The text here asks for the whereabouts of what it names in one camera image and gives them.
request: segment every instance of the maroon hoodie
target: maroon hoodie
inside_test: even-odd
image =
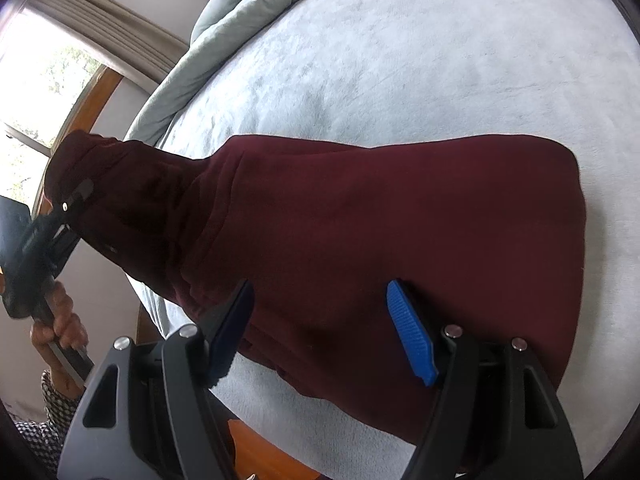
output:
[[[241,278],[241,353],[297,391],[416,442],[433,392],[405,357],[386,284],[412,282],[476,337],[527,339],[557,386],[577,326],[585,206],[574,156],[531,136],[357,148],[230,138],[203,160],[84,132],[45,192],[94,194],[70,222],[197,320]]]

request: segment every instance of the human hand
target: human hand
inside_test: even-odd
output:
[[[66,372],[49,343],[58,338],[62,348],[78,350],[89,343],[89,338],[78,314],[73,312],[74,302],[62,283],[56,282],[46,299],[54,316],[53,327],[35,321],[31,327],[31,343],[49,365],[54,388],[64,396],[75,399],[82,394],[82,388]]]

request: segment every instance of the checkered sleeve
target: checkered sleeve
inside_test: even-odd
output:
[[[80,399],[70,400],[56,391],[48,370],[42,374],[41,384],[47,420],[45,422],[16,420],[15,425],[34,455],[55,475],[58,471],[66,433]]]

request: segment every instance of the beige curtain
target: beige curtain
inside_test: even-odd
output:
[[[99,53],[106,65],[152,92],[189,46],[113,0],[29,0]]]

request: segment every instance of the blue gripper pad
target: blue gripper pad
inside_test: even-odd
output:
[[[438,378],[438,369],[433,362],[433,341],[396,280],[386,286],[386,306],[414,374],[427,386],[433,386]]]

